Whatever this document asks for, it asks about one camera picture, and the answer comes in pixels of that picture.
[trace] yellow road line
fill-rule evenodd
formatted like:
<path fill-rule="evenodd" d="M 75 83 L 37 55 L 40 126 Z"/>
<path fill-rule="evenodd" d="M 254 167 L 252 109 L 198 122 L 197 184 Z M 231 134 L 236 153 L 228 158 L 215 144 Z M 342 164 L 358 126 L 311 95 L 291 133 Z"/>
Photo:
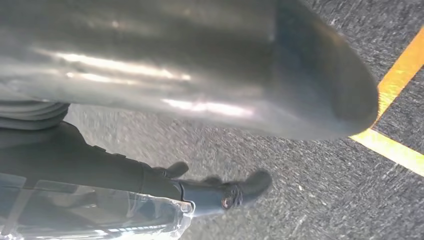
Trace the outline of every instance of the yellow road line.
<path fill-rule="evenodd" d="M 378 117 L 386 111 L 402 89 L 424 65 L 424 27 L 418 32 L 378 84 Z"/>
<path fill-rule="evenodd" d="M 350 138 L 393 162 L 424 176 L 423 154 L 372 129 L 368 129 Z"/>
<path fill-rule="evenodd" d="M 402 89 L 424 65 L 424 27 L 378 85 L 380 118 Z M 424 155 L 372 129 L 351 136 L 351 139 L 374 152 L 424 177 Z"/>

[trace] road marking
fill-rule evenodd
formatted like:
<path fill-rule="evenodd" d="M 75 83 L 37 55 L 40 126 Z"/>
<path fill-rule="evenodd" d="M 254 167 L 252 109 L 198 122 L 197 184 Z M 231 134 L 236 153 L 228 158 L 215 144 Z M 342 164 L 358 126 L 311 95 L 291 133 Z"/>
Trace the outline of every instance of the road marking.
<path fill-rule="evenodd" d="M 421 28 L 378 84 L 379 110 L 377 121 L 423 65 L 424 27 Z M 424 177 L 423 154 L 372 129 L 367 129 L 350 138 Z"/>
<path fill-rule="evenodd" d="M 392 104 L 402 89 L 424 65 L 424 27 L 406 47 L 397 61 L 378 84 L 378 118 Z"/>

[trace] gray pavement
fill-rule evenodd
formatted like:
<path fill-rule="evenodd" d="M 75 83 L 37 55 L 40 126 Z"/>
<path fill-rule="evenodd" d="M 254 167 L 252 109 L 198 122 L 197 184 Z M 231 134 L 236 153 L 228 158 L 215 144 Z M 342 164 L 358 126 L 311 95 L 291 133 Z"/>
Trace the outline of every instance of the gray pavement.
<path fill-rule="evenodd" d="M 381 80 L 424 24 L 422 0 L 306 0 Z M 424 153 L 424 71 L 374 129 Z M 73 105 L 66 120 L 88 143 L 169 166 L 187 178 L 244 178 L 269 170 L 274 184 L 253 209 L 193 220 L 183 240 L 424 239 L 424 177 L 350 139 L 294 141 L 165 115 Z"/>

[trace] clear plastic cover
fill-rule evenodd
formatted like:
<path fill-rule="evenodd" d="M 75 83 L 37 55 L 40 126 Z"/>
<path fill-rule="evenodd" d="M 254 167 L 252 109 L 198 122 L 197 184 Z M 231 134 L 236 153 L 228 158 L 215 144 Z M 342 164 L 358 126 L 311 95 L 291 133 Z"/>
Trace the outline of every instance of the clear plastic cover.
<path fill-rule="evenodd" d="M 168 198 L 51 181 L 25 189 L 0 181 L 0 203 L 9 205 L 7 214 L 0 212 L 0 240 L 176 240 L 193 217 L 190 203 Z"/>

